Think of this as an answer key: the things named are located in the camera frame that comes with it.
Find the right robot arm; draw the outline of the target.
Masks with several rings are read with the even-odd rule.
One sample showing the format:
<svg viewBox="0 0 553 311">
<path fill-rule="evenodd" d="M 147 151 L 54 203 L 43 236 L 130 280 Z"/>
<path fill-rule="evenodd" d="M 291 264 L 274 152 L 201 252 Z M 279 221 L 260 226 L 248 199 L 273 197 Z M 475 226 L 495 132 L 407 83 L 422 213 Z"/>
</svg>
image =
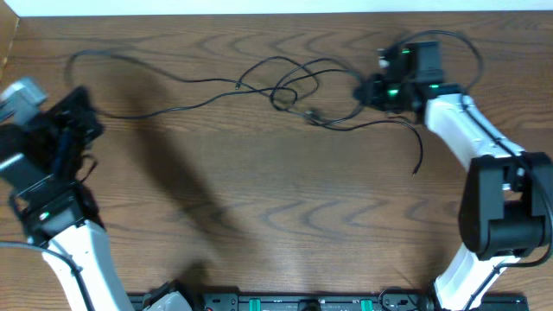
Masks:
<svg viewBox="0 0 553 311">
<path fill-rule="evenodd" d="M 467 171 L 458 213 L 462 244 L 432 284 L 428 308 L 474 310 L 508 269 L 552 256 L 552 160 L 497 130 L 467 88 L 448 83 L 437 41 L 399 42 L 379 52 L 382 73 L 353 96 L 378 111 L 412 112 Z"/>
</svg>

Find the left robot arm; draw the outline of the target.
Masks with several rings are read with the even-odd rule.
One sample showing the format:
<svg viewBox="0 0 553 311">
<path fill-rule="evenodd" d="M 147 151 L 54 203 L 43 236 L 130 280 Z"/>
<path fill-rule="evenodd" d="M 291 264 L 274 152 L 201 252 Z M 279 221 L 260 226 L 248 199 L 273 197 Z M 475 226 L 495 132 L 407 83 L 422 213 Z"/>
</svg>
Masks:
<svg viewBox="0 0 553 311">
<path fill-rule="evenodd" d="M 92 193 L 78 177 L 104 132 L 80 86 L 49 111 L 1 127 L 1 178 L 27 243 L 50 266 L 73 310 L 131 310 Z"/>
</svg>

